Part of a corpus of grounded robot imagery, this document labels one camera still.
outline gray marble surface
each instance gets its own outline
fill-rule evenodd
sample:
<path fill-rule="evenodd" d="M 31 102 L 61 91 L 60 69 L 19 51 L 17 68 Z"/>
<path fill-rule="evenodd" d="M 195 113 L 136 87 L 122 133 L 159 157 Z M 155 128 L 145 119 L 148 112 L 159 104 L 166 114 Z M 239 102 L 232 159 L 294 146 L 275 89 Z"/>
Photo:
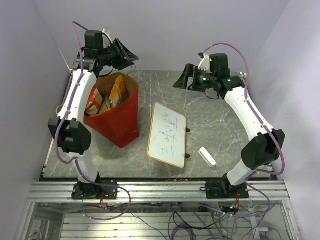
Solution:
<path fill-rule="evenodd" d="M 249 142 L 235 112 L 222 99 L 212 100 L 204 93 L 173 88 L 181 71 L 138 71 L 131 74 L 139 83 L 140 137 L 125 148 L 118 148 L 102 135 L 92 133 L 90 152 L 101 177 L 114 178 L 199 178 L 222 177 L 241 159 L 241 150 Z M 216 97 L 214 92 L 208 95 Z M 187 119 L 191 132 L 186 135 L 186 152 L 191 155 L 185 167 L 174 167 L 147 156 L 153 105 L 162 103 Z M 212 169 L 198 151 L 205 147 L 216 160 Z M 54 149 L 46 164 L 44 177 L 77 177 L 73 164 L 59 162 Z"/>

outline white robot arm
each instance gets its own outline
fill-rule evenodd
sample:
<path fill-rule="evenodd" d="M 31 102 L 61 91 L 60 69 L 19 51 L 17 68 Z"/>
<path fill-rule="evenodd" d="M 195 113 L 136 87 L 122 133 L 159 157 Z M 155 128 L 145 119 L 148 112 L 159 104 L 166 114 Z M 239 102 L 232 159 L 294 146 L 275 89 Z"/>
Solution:
<path fill-rule="evenodd" d="M 204 93 L 206 89 L 213 88 L 239 117 L 250 141 L 241 152 L 240 162 L 222 177 L 224 191 L 228 192 L 234 187 L 243 185 L 258 167 L 270 164 L 278 159 L 279 152 L 264 126 L 271 130 L 281 148 L 285 140 L 285 134 L 281 129 L 275 130 L 265 120 L 249 96 L 245 98 L 245 84 L 240 77 L 230 76 L 226 54 L 217 53 L 208 56 L 199 53 L 199 55 L 202 58 L 199 66 L 187 64 L 180 79 L 173 87 Z M 193 78 L 193 82 L 187 88 L 189 78 Z M 248 101 L 250 101 L 257 116 L 262 119 L 263 125 L 250 109 Z"/>
<path fill-rule="evenodd" d="M 109 40 L 108 45 L 104 43 L 103 36 Z M 64 106 L 57 117 L 50 118 L 48 127 L 51 135 L 57 140 L 56 147 L 62 149 L 71 158 L 70 161 L 60 160 L 64 163 L 71 163 L 77 159 L 78 171 L 78 192 L 72 194 L 72 198 L 82 197 L 94 198 L 101 194 L 101 188 L 93 183 L 100 184 L 99 172 L 95 168 L 90 152 L 91 133 L 84 126 L 84 115 L 90 92 L 97 82 L 100 72 L 104 66 L 111 66 L 117 70 L 132 66 L 133 61 L 139 58 L 131 53 L 117 38 L 112 41 L 105 32 L 87 30 L 84 35 L 85 47 L 84 57 L 78 54 L 73 65 L 73 76 L 70 91 L 66 97 Z"/>

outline whiteboard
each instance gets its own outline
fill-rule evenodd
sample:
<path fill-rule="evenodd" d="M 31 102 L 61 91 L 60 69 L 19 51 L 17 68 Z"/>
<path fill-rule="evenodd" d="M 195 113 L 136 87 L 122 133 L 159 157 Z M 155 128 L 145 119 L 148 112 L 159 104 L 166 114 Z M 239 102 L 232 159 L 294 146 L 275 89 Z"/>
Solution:
<path fill-rule="evenodd" d="M 178 168 L 185 167 L 186 116 L 159 102 L 153 106 L 147 155 Z"/>

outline red bag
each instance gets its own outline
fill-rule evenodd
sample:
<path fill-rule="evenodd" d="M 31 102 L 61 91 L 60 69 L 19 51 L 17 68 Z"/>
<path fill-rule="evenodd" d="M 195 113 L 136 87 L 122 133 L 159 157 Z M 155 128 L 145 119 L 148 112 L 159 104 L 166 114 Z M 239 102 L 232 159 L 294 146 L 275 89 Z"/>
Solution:
<path fill-rule="evenodd" d="M 84 116 L 84 123 L 119 148 L 124 148 L 139 137 L 139 85 L 132 77 L 117 72 L 109 76 L 99 77 L 95 86 L 103 98 L 110 96 L 116 79 L 120 75 L 123 77 L 128 99 L 107 112 L 94 116 Z"/>

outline snack package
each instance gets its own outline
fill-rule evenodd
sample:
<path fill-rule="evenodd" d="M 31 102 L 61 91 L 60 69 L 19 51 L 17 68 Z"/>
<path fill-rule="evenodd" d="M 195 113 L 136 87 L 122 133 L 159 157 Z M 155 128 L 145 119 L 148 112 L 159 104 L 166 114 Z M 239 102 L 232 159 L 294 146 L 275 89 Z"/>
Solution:
<path fill-rule="evenodd" d="M 98 91 L 98 88 L 94 86 L 90 92 L 88 102 L 86 103 L 85 113 L 89 116 L 96 115 L 99 112 L 103 102 L 104 99 Z"/>
<path fill-rule="evenodd" d="M 99 114 L 103 114 L 109 110 L 111 110 L 111 103 L 110 103 L 109 98 L 106 96 L 105 100 L 100 108 Z"/>
<path fill-rule="evenodd" d="M 122 75 L 118 76 L 115 80 L 115 84 L 111 90 L 110 102 L 111 108 L 115 108 L 124 103 L 128 98 L 125 82 Z"/>

